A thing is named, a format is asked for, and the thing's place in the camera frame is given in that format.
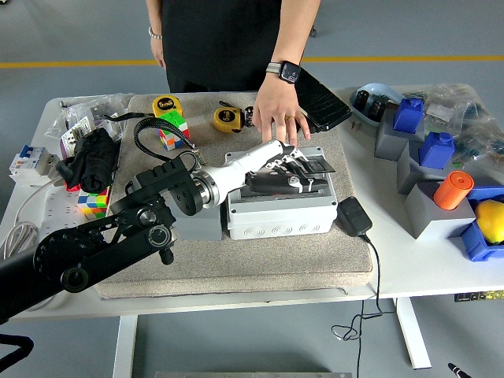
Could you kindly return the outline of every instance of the gray felt mat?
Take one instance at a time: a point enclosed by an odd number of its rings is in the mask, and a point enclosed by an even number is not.
[[[224,134],[212,126],[219,100],[241,107],[254,104],[256,93],[177,94],[191,139],[209,165],[224,164],[228,151],[248,150],[261,143],[254,128]],[[152,113],[157,95],[136,95],[130,111]],[[141,152],[133,142],[138,120],[129,120],[120,149],[111,202],[124,197],[124,186],[136,174],[161,161]],[[151,150],[174,157],[180,150],[166,151],[155,130],[140,139]],[[332,174],[336,196],[343,200],[354,193],[338,128],[300,140],[299,146],[320,146],[336,170]],[[328,233],[267,239],[232,240],[224,232],[221,241],[178,240],[172,248],[175,262],[163,265],[154,254],[95,285],[104,298],[189,295],[203,293],[291,291],[366,285],[372,275],[368,246],[333,225]]]

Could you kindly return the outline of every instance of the yellow floor line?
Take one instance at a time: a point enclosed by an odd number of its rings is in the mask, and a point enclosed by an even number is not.
[[[452,62],[504,61],[504,55],[432,55],[383,57],[304,57],[305,63],[395,63],[395,62]],[[14,61],[1,63],[0,69],[44,69],[60,67],[106,67],[118,65],[156,65],[154,59],[111,61]]]

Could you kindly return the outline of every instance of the white cable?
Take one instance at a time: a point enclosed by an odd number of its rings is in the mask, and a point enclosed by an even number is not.
[[[51,181],[49,181],[48,183],[45,183],[40,188],[38,188],[36,191],[34,191],[28,198],[26,198],[26,200],[20,206],[20,208],[18,209],[18,211],[16,213],[14,227],[12,230],[10,230],[9,234],[6,237],[6,240],[3,243],[3,259],[4,260],[12,257],[14,254],[19,254],[21,251],[27,250],[28,248],[30,248],[31,246],[36,244],[39,229],[32,222],[28,222],[28,221],[19,222],[19,216],[22,213],[23,209],[26,207],[26,205],[36,195],[38,195],[46,187],[53,185],[54,183],[58,182],[61,179],[62,179],[62,177],[58,176],[55,179],[52,179]],[[44,306],[49,304],[49,302],[51,302],[53,299],[54,299],[54,295],[52,297],[46,299],[44,302],[39,303],[37,306],[33,306],[32,308],[28,309],[28,311],[36,311],[37,309],[42,309]]]

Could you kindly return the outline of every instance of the yellow tape measure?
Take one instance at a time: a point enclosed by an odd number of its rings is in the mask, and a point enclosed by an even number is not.
[[[183,116],[183,110],[179,99],[169,94],[164,94],[156,98],[152,102],[152,110],[156,117],[171,112],[172,110],[176,110],[181,117]]]
[[[245,112],[227,102],[219,101],[224,107],[219,108],[213,114],[213,126],[220,132],[240,132],[243,126],[252,125],[252,106],[247,107]]]

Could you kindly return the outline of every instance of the gray electrical box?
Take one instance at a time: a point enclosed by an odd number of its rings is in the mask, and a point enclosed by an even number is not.
[[[303,147],[308,158],[324,157],[320,147]],[[226,154],[226,162],[243,152]],[[258,239],[328,232],[337,216],[338,201],[329,173],[318,173],[328,187],[295,195],[260,195],[247,186],[227,198],[228,230],[232,239]]]

